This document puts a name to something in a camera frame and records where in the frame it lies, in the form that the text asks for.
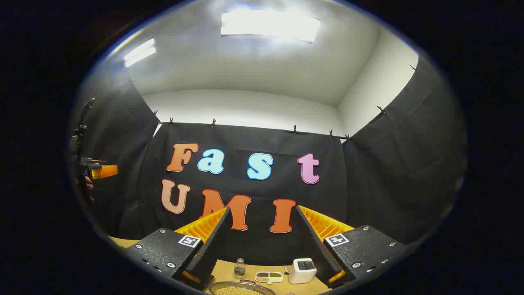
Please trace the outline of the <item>pile of soybeans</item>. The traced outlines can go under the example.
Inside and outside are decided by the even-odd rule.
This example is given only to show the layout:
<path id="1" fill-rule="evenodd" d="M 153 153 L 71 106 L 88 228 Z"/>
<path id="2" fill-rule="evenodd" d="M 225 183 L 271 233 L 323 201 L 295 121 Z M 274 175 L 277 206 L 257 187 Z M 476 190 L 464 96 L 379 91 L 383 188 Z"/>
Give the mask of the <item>pile of soybeans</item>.
<path id="1" fill-rule="evenodd" d="M 244 289 L 240 287 L 224 287 L 217 289 L 216 295 L 263 295 L 256 290 Z"/>

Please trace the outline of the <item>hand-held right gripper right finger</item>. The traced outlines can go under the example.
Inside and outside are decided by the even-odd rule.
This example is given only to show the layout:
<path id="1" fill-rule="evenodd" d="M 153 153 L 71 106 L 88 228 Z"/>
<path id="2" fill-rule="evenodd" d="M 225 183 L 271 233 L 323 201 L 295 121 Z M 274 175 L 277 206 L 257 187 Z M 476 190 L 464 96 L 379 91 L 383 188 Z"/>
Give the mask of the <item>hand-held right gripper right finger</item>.
<path id="1" fill-rule="evenodd" d="M 364 282 L 397 263 L 406 253 L 404 243 L 376 228 L 353 228 L 304 206 L 294 208 L 294 217 L 305 237 L 300 245 L 312 259 L 316 277 L 328 287 Z"/>

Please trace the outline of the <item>white toaster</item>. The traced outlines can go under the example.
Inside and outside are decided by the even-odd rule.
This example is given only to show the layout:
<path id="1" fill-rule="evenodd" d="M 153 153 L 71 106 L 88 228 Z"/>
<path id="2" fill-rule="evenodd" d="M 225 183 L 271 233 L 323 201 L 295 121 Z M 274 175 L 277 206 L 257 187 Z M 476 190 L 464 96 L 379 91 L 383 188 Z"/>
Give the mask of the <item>white toaster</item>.
<path id="1" fill-rule="evenodd" d="M 317 268 L 311 258 L 298 258 L 294 259 L 287 272 L 290 284 L 305 284 L 313 280 Z"/>

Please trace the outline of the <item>white divided bean dish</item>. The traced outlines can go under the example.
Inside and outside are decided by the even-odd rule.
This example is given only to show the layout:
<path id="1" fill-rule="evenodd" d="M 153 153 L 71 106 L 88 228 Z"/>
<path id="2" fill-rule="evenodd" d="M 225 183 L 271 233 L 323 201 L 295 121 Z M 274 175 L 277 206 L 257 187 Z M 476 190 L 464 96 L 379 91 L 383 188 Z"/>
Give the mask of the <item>white divided bean dish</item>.
<path id="1" fill-rule="evenodd" d="M 260 271 L 255 274 L 255 281 L 266 284 L 283 282 L 283 274 L 280 272 Z"/>

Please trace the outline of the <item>large ceiling light panel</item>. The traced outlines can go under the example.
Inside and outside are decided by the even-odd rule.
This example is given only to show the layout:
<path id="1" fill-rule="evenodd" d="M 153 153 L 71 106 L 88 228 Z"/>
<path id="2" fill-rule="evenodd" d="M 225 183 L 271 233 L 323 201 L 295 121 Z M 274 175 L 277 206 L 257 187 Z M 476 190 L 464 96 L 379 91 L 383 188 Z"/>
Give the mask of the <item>large ceiling light panel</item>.
<path id="1" fill-rule="evenodd" d="M 222 36 L 260 35 L 314 42 L 319 19 L 284 11 L 239 9 L 221 15 Z"/>

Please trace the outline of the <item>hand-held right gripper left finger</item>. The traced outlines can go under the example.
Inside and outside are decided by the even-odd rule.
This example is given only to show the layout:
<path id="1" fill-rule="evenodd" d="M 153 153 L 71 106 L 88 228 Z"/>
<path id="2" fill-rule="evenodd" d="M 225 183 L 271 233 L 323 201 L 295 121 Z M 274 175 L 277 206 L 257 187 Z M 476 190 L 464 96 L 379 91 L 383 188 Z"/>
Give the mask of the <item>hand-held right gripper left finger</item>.
<path id="1" fill-rule="evenodd" d="M 229 207 L 187 224 L 178 232 L 159 228 L 124 248 L 131 261 L 161 276 L 203 290 L 217 263 L 217 236 L 232 220 Z"/>

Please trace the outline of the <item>small ceiling light panel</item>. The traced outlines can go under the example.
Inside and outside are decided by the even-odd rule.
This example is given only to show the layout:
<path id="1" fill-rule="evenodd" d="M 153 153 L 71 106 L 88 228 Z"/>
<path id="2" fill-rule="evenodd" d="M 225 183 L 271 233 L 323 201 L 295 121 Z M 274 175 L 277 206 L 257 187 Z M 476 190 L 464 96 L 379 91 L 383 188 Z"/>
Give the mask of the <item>small ceiling light panel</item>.
<path id="1" fill-rule="evenodd" d="M 127 53 L 124 56 L 124 66 L 126 68 L 135 65 L 137 62 L 148 58 L 156 53 L 155 48 L 155 39 L 149 39 L 148 41 L 142 43 L 131 52 Z"/>

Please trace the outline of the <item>steel pot with black handles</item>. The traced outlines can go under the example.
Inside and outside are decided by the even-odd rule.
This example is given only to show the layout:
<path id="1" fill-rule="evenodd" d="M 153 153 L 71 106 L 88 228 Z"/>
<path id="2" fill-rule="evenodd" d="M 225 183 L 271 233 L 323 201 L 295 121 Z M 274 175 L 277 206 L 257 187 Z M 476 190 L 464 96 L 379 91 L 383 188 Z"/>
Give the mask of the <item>steel pot with black handles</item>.
<path id="1" fill-rule="evenodd" d="M 262 293 L 263 295 L 276 295 L 275 291 L 270 290 L 266 287 L 262 287 L 262 286 L 259 286 L 258 284 L 253 284 L 250 282 L 243 282 L 243 281 L 219 281 L 219 282 L 211 284 L 208 287 L 208 291 L 212 295 L 216 295 L 217 289 L 221 289 L 224 287 L 240 287 L 244 289 L 256 290 L 259 293 Z"/>

